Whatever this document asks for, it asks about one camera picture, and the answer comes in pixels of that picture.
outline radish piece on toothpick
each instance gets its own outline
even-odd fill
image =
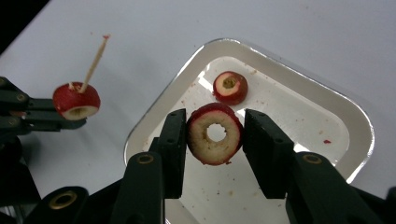
[[[84,83],[69,82],[58,87],[52,95],[55,109],[65,119],[85,119],[96,114],[100,106],[100,98],[96,89],[89,85],[93,71],[105,51],[106,42],[110,35],[103,36],[104,41],[96,53],[95,59],[85,77]]]

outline brass screw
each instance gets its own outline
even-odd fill
[[[11,126],[16,126],[18,124],[18,120],[14,119],[14,118],[11,118],[11,119],[8,120],[8,124],[11,125]]]
[[[53,210],[63,209],[72,204],[76,198],[77,194],[72,190],[68,190],[53,197],[49,201],[49,207]]]
[[[312,163],[312,164],[321,164],[322,163],[321,158],[315,156],[314,154],[303,155],[303,159],[309,163]]]
[[[154,157],[148,154],[141,155],[137,158],[137,162],[140,164],[149,164],[154,161]]]
[[[17,100],[18,100],[18,101],[21,101],[21,102],[22,102],[22,101],[24,101],[25,99],[26,99],[26,97],[25,97],[23,94],[18,94],[18,95],[17,95]]]

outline radish ring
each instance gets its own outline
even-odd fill
[[[219,124],[226,133],[219,141],[207,135],[212,124]],[[233,110],[225,104],[211,103],[192,112],[188,122],[187,144],[192,155],[203,164],[221,165],[242,146],[243,126]]]

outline screw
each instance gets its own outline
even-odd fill
[[[11,126],[17,126],[18,125],[18,120],[14,119],[14,118],[9,119],[8,120],[8,124],[11,125]]]
[[[68,190],[53,197],[49,202],[49,207],[53,210],[63,209],[72,204],[76,198],[77,194],[72,190]]]
[[[148,154],[141,155],[137,158],[137,162],[140,164],[149,164],[154,161],[154,157]]]
[[[314,154],[303,155],[303,159],[309,163],[312,163],[312,164],[321,164],[322,163],[321,158],[315,156]]]
[[[17,95],[17,100],[18,100],[18,101],[22,102],[22,101],[25,101],[25,99],[26,99],[26,97],[25,97],[24,94],[18,94],[18,95]]]

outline tray rim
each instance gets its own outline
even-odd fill
[[[228,37],[224,37],[224,38],[217,38],[217,39],[213,39],[209,42],[206,42],[205,44],[203,44],[200,48],[198,48],[198,50],[196,50],[191,56],[190,58],[184,63],[184,65],[180,68],[179,72],[177,73],[176,76],[174,76],[174,78],[168,83],[168,85],[163,89],[163,91],[161,92],[161,94],[157,97],[157,99],[153,102],[153,104],[148,108],[147,112],[144,114],[144,116],[136,123],[136,125],[132,128],[132,130],[129,132],[127,138],[126,138],[126,142],[124,145],[124,153],[123,153],[123,159],[124,159],[124,163],[125,165],[127,164],[127,149],[128,149],[128,142],[132,136],[132,134],[134,133],[134,130],[136,129],[136,127],[139,126],[139,124],[141,124],[141,122],[145,119],[145,116],[151,111],[151,109],[160,101],[160,99],[162,99],[163,94],[168,90],[168,88],[170,86],[172,86],[172,84],[174,84],[176,82],[176,80],[186,71],[186,69],[191,65],[191,62],[194,61],[194,59],[196,59],[198,56],[200,56],[200,54],[202,54],[204,52],[204,50],[209,49],[209,48],[213,48],[216,47],[218,44],[232,44],[232,45],[236,45],[239,46],[239,48],[241,49],[245,49],[248,51],[251,51],[255,54],[258,54],[259,56],[271,61],[272,63],[275,63],[287,70],[290,70],[291,72],[293,72],[294,74],[298,75],[299,77],[306,79],[308,82],[313,83],[314,85],[317,85],[318,87],[321,87],[324,90],[330,91],[332,93],[334,93],[335,95],[337,95],[338,97],[341,97],[342,99],[348,101],[351,105],[353,105],[356,109],[358,109],[358,111],[363,115],[365,121],[367,122],[367,125],[370,129],[370,146],[367,150],[366,156],[365,158],[361,161],[361,163],[357,166],[356,169],[354,169],[353,172],[351,172],[349,175],[343,175],[343,178],[346,179],[347,183],[351,183],[353,181],[353,179],[356,177],[356,175],[358,174],[358,172],[361,170],[361,168],[367,163],[367,161],[370,159],[371,155],[374,152],[374,147],[375,147],[375,129],[374,126],[372,124],[372,122],[370,121],[370,118],[368,116],[368,114],[361,108],[361,106],[359,104],[357,104],[355,101],[351,100],[350,98],[348,98],[346,95],[344,95],[343,93],[336,91],[335,89],[324,85],[323,83],[321,83],[320,81],[313,79],[312,77],[315,77],[313,73],[301,68],[300,66],[298,66],[297,64],[294,64],[292,62],[289,62],[287,60],[285,60],[284,58],[281,58],[279,56],[277,56],[276,54],[268,51],[267,49],[263,49],[260,46],[256,46],[252,43],[249,43],[248,41],[240,41],[234,38],[228,38]],[[212,62],[213,59],[208,59],[206,64]]]

